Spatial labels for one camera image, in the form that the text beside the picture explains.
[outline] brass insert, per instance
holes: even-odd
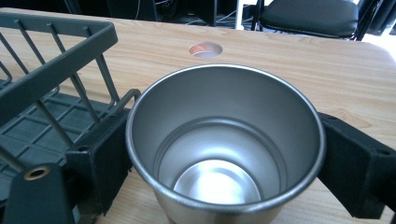
[[[39,166],[24,175],[25,180],[37,180],[50,172],[48,166]]]

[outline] chair seat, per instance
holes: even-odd
[[[359,9],[347,0],[274,0],[261,14],[264,27],[294,33],[352,36]]]

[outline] stainless steel cup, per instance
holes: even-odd
[[[229,64],[177,71],[135,102],[134,167],[177,224],[268,223],[316,177],[317,111],[286,81]]]

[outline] wooden table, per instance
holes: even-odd
[[[203,63],[260,68],[297,87],[320,112],[328,113],[396,148],[396,59],[377,46],[301,35],[265,34],[170,23],[86,18],[2,8],[1,11],[112,21],[119,43],[105,53],[119,92],[143,91],[178,69]],[[214,58],[191,56],[189,48],[214,42]],[[286,204],[274,223],[389,223],[350,217],[319,180]],[[105,217],[97,223],[167,223],[150,187],[135,170]]]

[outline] wire rack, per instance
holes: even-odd
[[[67,150],[140,92],[120,98],[113,83],[103,55],[118,41],[111,22],[0,13],[0,41],[1,202],[18,172],[65,165]],[[86,91],[95,87],[86,87],[83,69],[102,77],[99,99]]]

